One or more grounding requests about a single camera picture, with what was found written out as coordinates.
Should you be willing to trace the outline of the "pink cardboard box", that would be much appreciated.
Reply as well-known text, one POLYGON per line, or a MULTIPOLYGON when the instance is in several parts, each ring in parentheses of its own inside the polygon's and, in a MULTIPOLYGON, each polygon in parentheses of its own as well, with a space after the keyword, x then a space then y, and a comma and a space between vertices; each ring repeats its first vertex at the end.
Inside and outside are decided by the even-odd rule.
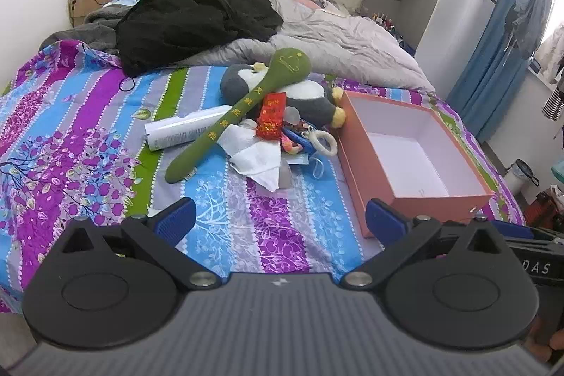
POLYGON ((430 109, 366 93, 340 99, 338 158, 362 237, 368 201, 377 198, 406 217, 469 222, 493 191, 456 137, 430 109))

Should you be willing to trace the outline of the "green plush massage hammer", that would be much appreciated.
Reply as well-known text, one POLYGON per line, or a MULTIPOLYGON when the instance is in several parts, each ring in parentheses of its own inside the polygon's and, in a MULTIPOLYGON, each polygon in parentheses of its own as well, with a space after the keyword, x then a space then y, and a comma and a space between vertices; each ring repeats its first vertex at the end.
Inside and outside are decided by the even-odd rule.
POLYGON ((191 177, 229 125, 237 125, 269 93, 276 93, 284 86, 304 80, 310 74, 311 68, 310 58, 302 50, 295 48, 277 50, 271 57, 268 70, 257 85, 169 164, 164 175, 165 181, 177 183, 191 177))

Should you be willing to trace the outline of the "grey duvet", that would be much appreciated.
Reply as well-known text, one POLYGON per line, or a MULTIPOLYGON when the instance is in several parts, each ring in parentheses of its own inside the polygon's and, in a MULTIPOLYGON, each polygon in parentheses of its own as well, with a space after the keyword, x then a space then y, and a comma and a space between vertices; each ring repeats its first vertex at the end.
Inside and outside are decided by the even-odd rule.
POLYGON ((432 92, 419 64, 374 21, 306 7, 297 0, 269 0, 283 19, 269 41, 237 39, 203 51, 184 66, 228 66, 270 62, 276 50, 296 48, 308 55, 314 73, 352 79, 375 87, 432 92))

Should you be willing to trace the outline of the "blue plastic snack bag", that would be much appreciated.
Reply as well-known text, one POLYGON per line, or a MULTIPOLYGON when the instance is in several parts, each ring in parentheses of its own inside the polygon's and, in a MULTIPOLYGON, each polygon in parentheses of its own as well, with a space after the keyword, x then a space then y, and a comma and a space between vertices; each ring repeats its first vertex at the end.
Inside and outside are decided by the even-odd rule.
POLYGON ((282 134, 286 135, 287 138, 290 139, 290 141, 294 144, 300 145, 303 152, 307 153, 308 155, 314 155, 314 145, 312 144, 312 142, 310 142, 309 139, 307 139, 307 137, 302 136, 298 132, 294 132, 287 126, 282 127, 282 134))

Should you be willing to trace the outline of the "grey white penguin plush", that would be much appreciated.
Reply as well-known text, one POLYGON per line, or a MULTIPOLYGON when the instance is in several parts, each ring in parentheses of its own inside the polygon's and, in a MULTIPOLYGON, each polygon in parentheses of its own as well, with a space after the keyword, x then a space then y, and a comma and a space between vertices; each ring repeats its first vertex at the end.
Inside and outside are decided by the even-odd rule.
MULTIPOLYGON (((235 64, 225 71, 220 82, 220 92, 228 105, 234 105, 254 89, 264 78, 268 67, 264 63, 253 65, 235 64)), ((314 80, 303 80, 276 90, 286 93, 286 105, 294 107, 302 119, 317 128, 341 128, 346 120, 346 112, 339 102, 342 89, 324 87, 314 80)))

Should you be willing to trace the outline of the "light blue face mask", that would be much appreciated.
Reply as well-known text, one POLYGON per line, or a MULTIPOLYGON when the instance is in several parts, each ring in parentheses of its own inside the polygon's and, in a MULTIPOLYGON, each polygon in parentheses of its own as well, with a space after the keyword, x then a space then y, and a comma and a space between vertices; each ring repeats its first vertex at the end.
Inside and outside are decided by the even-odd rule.
POLYGON ((325 165, 321 158, 316 154, 309 155, 305 152, 300 152, 295 155, 283 153, 281 158, 285 160, 290 166, 305 166, 311 171, 315 179, 320 179, 324 176, 325 165))

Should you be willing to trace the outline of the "blue curtain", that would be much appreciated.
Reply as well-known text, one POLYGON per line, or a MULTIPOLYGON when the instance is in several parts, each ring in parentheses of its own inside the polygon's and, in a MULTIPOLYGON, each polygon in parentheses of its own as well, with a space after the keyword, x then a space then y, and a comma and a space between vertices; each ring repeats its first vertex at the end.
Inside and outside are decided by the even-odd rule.
POLYGON ((504 50, 506 15, 513 2, 497 0, 470 61, 446 98, 480 142, 494 134, 510 106, 504 100, 510 77, 504 50))

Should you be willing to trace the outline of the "black jacket on bed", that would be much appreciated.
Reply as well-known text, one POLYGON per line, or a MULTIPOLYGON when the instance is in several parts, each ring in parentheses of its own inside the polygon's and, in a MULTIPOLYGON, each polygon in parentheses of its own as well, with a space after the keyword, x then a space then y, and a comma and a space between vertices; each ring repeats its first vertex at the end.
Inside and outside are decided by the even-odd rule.
POLYGON ((140 0, 115 27, 124 73, 137 77, 283 25, 269 0, 140 0))

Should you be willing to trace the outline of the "white waste bin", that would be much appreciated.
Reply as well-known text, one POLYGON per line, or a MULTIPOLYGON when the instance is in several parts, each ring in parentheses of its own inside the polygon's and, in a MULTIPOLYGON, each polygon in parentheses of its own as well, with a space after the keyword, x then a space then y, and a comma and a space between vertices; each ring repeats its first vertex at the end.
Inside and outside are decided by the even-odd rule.
POLYGON ((517 158, 504 175, 504 180, 506 185, 508 185, 509 191, 514 196, 517 196, 523 187, 527 184, 532 184, 535 187, 539 186, 539 180, 536 178, 532 168, 521 158, 517 158))

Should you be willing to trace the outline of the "red suitcase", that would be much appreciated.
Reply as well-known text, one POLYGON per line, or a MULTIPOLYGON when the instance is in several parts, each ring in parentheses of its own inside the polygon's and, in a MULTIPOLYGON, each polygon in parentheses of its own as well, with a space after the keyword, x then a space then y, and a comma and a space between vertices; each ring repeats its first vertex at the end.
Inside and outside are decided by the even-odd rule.
POLYGON ((526 224, 531 227, 563 232, 563 212, 549 190, 537 194, 524 212, 526 224))

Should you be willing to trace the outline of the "colourful striped bed sheet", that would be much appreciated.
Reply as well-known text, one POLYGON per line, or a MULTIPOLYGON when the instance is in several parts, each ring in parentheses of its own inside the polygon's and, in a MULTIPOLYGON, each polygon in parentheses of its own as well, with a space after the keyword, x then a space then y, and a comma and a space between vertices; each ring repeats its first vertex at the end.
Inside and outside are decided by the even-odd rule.
POLYGON ((175 150, 151 152, 144 125, 215 107, 221 67, 126 78, 117 57, 82 42, 45 47, 1 97, 1 309, 20 311, 23 290, 73 217, 113 225, 195 201, 180 250, 218 275, 329 272, 342 276, 379 251, 360 235, 337 159, 315 179, 269 193, 213 149, 194 178, 165 181, 175 150))

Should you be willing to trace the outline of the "white cylindrical bottle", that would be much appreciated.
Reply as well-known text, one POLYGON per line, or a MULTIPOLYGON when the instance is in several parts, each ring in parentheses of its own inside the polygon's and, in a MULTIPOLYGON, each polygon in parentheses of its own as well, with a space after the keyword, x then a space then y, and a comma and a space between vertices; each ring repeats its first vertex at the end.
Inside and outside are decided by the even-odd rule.
POLYGON ((230 109, 231 106, 222 105, 147 123, 144 125, 147 146, 151 152, 157 152, 194 141, 230 109))

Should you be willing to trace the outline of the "red foil tea packet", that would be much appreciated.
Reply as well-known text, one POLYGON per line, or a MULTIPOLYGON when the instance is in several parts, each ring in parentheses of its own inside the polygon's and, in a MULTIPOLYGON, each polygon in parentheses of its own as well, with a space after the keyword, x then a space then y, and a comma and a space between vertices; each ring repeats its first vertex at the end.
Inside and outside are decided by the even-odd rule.
POLYGON ((261 139, 278 140, 282 132, 286 93, 269 93, 262 102, 255 133, 261 139))

